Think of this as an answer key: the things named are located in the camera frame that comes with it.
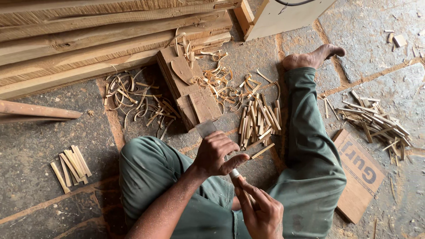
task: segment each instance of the hand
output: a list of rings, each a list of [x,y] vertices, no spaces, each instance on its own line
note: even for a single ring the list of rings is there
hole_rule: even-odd
[[[258,189],[247,183],[242,176],[232,180],[235,185],[235,193],[241,204],[246,228],[252,239],[283,239],[282,217],[283,205],[268,195],[262,189]],[[244,190],[254,198],[254,208],[244,193]]]
[[[238,154],[227,162],[224,161],[226,154],[230,155],[233,151],[239,150],[239,146],[222,131],[215,131],[202,140],[192,165],[196,166],[205,177],[228,175],[232,169],[249,159],[248,154]]]

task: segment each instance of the green pants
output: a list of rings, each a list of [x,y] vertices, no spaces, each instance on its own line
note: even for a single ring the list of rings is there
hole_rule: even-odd
[[[313,68],[286,72],[289,154],[268,193],[284,206],[283,236],[325,238],[346,185],[337,149],[317,108]],[[193,161],[155,137],[129,141],[121,151],[120,186],[127,225],[175,183]],[[187,204],[172,238],[251,238],[241,211],[231,211],[234,187],[210,177]]]

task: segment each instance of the electric cable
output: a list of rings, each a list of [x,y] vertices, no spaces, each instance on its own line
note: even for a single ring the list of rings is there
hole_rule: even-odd
[[[306,4],[306,3],[312,2],[314,0],[307,0],[307,1],[304,1],[304,2],[300,2],[300,3],[286,3],[286,2],[283,2],[281,0],[275,0],[275,1],[282,4],[282,5],[293,7],[293,6],[299,6],[299,5]]]

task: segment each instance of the dusty floor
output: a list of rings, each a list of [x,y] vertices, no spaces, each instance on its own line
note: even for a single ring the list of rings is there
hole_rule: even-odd
[[[260,0],[249,0],[255,12]],[[326,61],[317,71],[317,92],[326,94],[336,107],[346,94],[356,89],[361,96],[382,99],[386,111],[412,132],[414,148],[408,150],[413,162],[390,164],[383,145],[367,144],[365,135],[338,121],[333,114],[324,119],[330,136],[343,127],[355,136],[372,156],[388,170],[375,199],[361,221],[351,224],[338,211],[328,238],[373,238],[374,221],[378,220],[376,238],[425,238],[425,88],[424,60],[414,57],[413,46],[425,54],[425,36],[417,33],[425,28],[423,0],[337,1],[311,26],[253,40],[241,41],[242,33],[234,14],[232,35],[235,40],[224,44],[230,56],[224,64],[234,72],[233,86],[239,85],[248,72],[266,85],[255,70],[280,81],[283,119],[287,120],[287,88],[279,62],[288,54],[305,53],[324,43],[345,47],[348,55]],[[391,51],[383,30],[395,30],[408,44]],[[215,65],[200,60],[201,67]],[[147,68],[143,79],[163,81],[157,65]],[[0,125],[0,237],[1,238],[122,238],[126,233],[124,214],[119,201],[118,153],[126,141],[141,135],[156,135],[156,126],[146,128],[146,119],[128,121],[122,128],[124,114],[108,111],[102,103],[103,79],[71,85],[18,102],[67,108],[84,112],[69,122],[36,122]],[[276,86],[262,88],[267,101],[277,96]],[[319,108],[324,115],[323,101]],[[86,112],[93,110],[94,116]],[[228,112],[216,122],[234,140],[240,112]],[[185,134],[183,124],[173,123],[164,141],[194,158],[200,137],[197,132]],[[276,147],[240,168],[252,184],[267,188],[284,169],[285,137],[274,137]],[[58,163],[58,153],[70,145],[78,145],[87,158],[93,176],[90,184],[63,191],[49,165]],[[250,153],[258,151],[258,146]],[[395,183],[395,202],[389,178]]]

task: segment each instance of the man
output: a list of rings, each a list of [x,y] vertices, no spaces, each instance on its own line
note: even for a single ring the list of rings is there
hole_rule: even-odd
[[[155,137],[139,137],[121,151],[120,185],[128,238],[325,238],[346,185],[338,151],[317,108],[313,79],[320,64],[345,50],[325,44],[292,54],[282,64],[289,85],[289,167],[265,192],[227,175],[249,159],[223,132],[202,140],[195,161]],[[255,199],[252,207],[247,192]]]

